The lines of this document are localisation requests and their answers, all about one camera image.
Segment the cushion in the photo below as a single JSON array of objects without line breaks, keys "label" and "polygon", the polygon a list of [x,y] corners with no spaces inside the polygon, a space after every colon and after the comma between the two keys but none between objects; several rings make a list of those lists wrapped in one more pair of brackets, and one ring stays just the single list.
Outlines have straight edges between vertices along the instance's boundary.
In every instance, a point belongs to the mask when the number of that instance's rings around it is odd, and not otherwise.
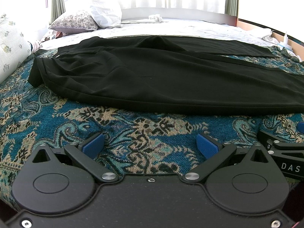
[{"label": "cushion", "polygon": [[79,10],[63,13],[50,25],[49,29],[77,34],[95,31],[98,29],[98,25],[87,11]]},{"label": "cushion", "polygon": [[121,26],[121,8],[114,0],[92,0],[89,11],[94,21],[101,28],[114,28]]},{"label": "cushion", "polygon": [[0,13],[0,83],[31,54],[31,46],[13,19]]}]

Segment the silver bolt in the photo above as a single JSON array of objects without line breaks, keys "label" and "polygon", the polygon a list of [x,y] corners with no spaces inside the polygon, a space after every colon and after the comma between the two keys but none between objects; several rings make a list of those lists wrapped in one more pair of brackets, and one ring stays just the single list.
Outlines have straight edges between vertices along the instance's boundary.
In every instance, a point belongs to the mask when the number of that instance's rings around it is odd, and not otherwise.
[{"label": "silver bolt", "polygon": [[271,228],[279,228],[281,226],[281,222],[279,220],[275,220],[271,223]]},{"label": "silver bolt", "polygon": [[195,172],[189,172],[185,175],[187,180],[197,180],[200,178],[200,175]]},{"label": "silver bolt", "polygon": [[113,180],[116,177],[117,177],[116,174],[113,172],[106,172],[106,173],[102,174],[102,176],[101,176],[101,178],[104,180]]},{"label": "silver bolt", "polygon": [[32,223],[31,223],[29,220],[23,220],[23,221],[21,222],[21,224],[22,224],[22,226],[23,226],[24,228],[31,228],[31,227],[32,227]]},{"label": "silver bolt", "polygon": [[148,178],[147,181],[148,181],[149,183],[153,183],[153,182],[156,181],[156,179],[155,179],[155,178]]}]

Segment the blue pad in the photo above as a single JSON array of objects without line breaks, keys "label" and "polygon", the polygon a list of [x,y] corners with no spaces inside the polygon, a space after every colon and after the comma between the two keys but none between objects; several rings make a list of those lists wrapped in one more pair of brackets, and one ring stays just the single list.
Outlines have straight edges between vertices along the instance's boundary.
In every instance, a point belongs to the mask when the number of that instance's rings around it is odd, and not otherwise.
[{"label": "blue pad", "polygon": [[304,134],[304,122],[299,122],[297,125],[297,129],[300,133]]},{"label": "blue pad", "polygon": [[219,152],[218,144],[218,142],[206,135],[198,134],[196,137],[196,146],[206,159]]},{"label": "blue pad", "polygon": [[104,143],[105,136],[103,134],[100,134],[95,139],[91,140],[85,146],[83,146],[82,152],[85,155],[89,156],[91,159],[94,159],[103,149]]}]

